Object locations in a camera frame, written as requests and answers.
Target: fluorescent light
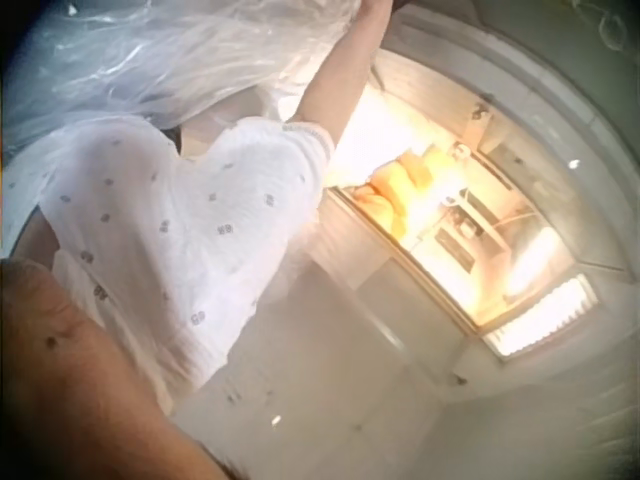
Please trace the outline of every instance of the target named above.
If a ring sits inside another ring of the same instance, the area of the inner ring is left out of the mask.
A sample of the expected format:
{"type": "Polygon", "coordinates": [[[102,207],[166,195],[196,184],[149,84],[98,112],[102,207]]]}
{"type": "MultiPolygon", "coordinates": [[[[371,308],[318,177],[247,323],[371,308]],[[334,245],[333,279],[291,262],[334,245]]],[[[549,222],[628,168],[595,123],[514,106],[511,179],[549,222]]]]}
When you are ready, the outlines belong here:
{"type": "Polygon", "coordinates": [[[507,295],[517,295],[547,266],[558,245],[558,234],[550,227],[544,227],[527,249],[518,257],[509,275],[507,295]]]}
{"type": "Polygon", "coordinates": [[[588,285],[583,275],[568,280],[485,340],[505,357],[543,340],[596,304],[588,285]]]}

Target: light fixture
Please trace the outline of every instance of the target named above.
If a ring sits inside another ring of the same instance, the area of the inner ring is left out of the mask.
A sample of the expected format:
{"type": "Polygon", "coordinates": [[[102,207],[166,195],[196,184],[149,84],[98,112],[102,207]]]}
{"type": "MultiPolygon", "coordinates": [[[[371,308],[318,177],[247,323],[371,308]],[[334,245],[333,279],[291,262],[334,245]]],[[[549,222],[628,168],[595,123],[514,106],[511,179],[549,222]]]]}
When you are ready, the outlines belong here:
{"type": "Polygon", "coordinates": [[[553,334],[590,310],[597,300],[583,275],[574,277],[542,298],[533,307],[484,337],[496,351],[508,357],[553,334]]]}
{"type": "Polygon", "coordinates": [[[551,227],[544,227],[518,257],[509,274],[506,294],[522,293],[542,273],[558,245],[558,234],[551,227]]]}

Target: hair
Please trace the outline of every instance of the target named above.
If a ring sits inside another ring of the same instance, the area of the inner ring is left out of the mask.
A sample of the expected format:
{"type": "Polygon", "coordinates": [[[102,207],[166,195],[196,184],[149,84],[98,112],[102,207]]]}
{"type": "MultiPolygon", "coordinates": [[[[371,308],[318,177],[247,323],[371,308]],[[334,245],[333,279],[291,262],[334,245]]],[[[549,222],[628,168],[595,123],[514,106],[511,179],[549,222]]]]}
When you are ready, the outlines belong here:
{"type": "Polygon", "coordinates": [[[209,458],[211,458],[211,460],[220,467],[220,470],[224,472],[229,480],[251,480],[242,470],[232,463],[218,459],[207,447],[204,446],[202,442],[198,442],[198,444],[200,444],[200,447],[209,456],[209,458]]]}

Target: clear plastic bag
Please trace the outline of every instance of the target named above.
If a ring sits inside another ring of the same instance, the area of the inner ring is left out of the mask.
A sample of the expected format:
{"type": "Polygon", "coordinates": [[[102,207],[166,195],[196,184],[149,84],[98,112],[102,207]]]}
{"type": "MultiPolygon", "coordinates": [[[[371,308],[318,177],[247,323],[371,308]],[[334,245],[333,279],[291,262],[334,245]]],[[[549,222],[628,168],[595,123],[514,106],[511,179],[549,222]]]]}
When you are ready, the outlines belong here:
{"type": "Polygon", "coordinates": [[[126,113],[169,129],[235,92],[293,78],[320,63],[358,3],[59,2],[6,79],[5,161],[78,120],[126,113]]]}

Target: skin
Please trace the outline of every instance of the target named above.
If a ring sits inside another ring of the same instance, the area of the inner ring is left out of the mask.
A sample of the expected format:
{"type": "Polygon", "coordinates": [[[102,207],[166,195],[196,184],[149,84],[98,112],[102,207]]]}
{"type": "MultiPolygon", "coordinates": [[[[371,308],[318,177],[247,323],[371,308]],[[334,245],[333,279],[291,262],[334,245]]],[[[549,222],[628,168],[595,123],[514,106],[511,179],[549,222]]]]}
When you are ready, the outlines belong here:
{"type": "MultiPolygon", "coordinates": [[[[363,0],[293,121],[315,122],[339,141],[391,4],[363,0]]],[[[167,420],[119,347],[58,285],[48,271],[58,248],[36,211],[16,258],[2,263],[2,401],[12,426],[66,478],[226,478],[167,420]]]]}

